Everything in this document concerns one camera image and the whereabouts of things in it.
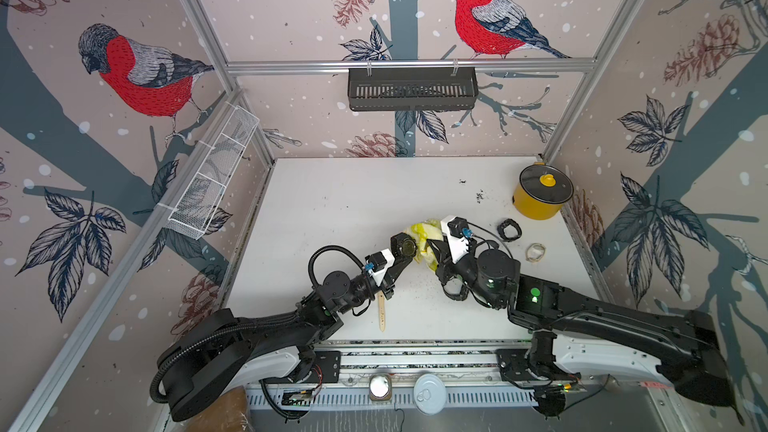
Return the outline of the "glass spice jar silver lid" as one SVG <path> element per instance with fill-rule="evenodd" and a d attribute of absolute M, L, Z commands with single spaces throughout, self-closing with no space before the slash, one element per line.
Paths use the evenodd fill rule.
<path fill-rule="evenodd" d="M 391 401 L 393 385 L 389 374 L 374 374 L 370 377 L 368 386 L 369 398 L 373 402 Z"/>

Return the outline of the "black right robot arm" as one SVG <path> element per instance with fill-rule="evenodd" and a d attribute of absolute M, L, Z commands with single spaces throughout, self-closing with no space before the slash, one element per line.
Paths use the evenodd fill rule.
<path fill-rule="evenodd" d="M 520 262 L 489 248 L 475 255 L 476 242 L 455 260 L 449 244 L 429 239 L 437 259 L 437 276 L 445 285 L 459 277 L 463 288 L 480 301 L 503 309 L 514 325 L 531 331 L 585 334 L 650 355 L 655 370 L 675 391 L 694 402 L 735 407 L 736 397 L 713 318 L 702 311 L 659 315 L 592 299 L 556 282 L 520 272 Z"/>

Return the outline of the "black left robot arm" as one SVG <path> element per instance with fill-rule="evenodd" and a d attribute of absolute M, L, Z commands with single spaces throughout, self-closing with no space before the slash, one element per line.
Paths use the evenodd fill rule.
<path fill-rule="evenodd" d="M 329 252 L 348 257 L 359 274 L 351 278 L 334 271 L 319 280 L 315 263 Z M 321 247 L 308 261 L 312 290 L 294 311 L 262 318 L 236 317 L 229 308 L 212 313 L 158 358 L 150 399 L 168 405 L 174 421 L 185 421 L 212 405 L 248 362 L 291 347 L 299 363 L 287 373 L 308 373 L 314 345 L 343 326 L 342 314 L 372 303 L 378 293 L 391 298 L 395 282 L 416 253 L 415 242 L 403 234 L 364 261 L 339 245 Z"/>

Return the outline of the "white mesh wall shelf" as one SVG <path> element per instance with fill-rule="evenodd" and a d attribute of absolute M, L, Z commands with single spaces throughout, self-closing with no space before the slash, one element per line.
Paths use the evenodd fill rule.
<path fill-rule="evenodd" d="M 216 216 L 241 158 L 259 125 L 259 119 L 234 105 L 171 214 L 166 228 L 197 240 L 221 225 Z"/>

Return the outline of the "cream strap analog watch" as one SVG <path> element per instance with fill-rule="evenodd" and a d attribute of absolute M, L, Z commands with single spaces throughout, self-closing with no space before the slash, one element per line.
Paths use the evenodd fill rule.
<path fill-rule="evenodd" d="M 546 255 L 547 249 L 541 243 L 532 243 L 525 251 L 526 260 L 530 263 L 540 262 Z"/>

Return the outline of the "yellow green frog towel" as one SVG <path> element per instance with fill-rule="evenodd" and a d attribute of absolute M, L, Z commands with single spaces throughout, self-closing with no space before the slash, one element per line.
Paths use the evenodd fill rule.
<path fill-rule="evenodd" d="M 432 272 L 436 272 L 438 260 L 429 245 L 429 241 L 443 240 L 441 223 L 436 219 L 428 219 L 425 222 L 407 227 L 404 232 L 416 242 L 417 252 L 414 257 L 415 261 L 417 263 L 424 263 Z"/>

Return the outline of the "black digital watch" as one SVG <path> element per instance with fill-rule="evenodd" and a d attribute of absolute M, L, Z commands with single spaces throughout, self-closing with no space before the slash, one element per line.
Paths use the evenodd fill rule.
<path fill-rule="evenodd" d="M 523 235 L 522 227 L 512 218 L 502 220 L 497 225 L 496 230 L 500 239 L 505 243 L 517 241 Z"/>
<path fill-rule="evenodd" d="M 462 302 L 469 296 L 469 288 L 461 277 L 453 277 L 442 285 L 443 293 L 453 301 Z"/>
<path fill-rule="evenodd" d="M 391 237 L 390 250 L 395 261 L 412 260 L 418 251 L 417 243 L 413 237 L 401 232 Z"/>

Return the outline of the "yellow pot with glass lid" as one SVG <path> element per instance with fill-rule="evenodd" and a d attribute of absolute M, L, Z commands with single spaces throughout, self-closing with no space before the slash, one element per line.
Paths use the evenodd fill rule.
<path fill-rule="evenodd" d="M 553 218 L 575 192 L 572 181 L 559 169 L 543 163 L 525 167 L 512 196 L 515 208 L 532 220 Z"/>

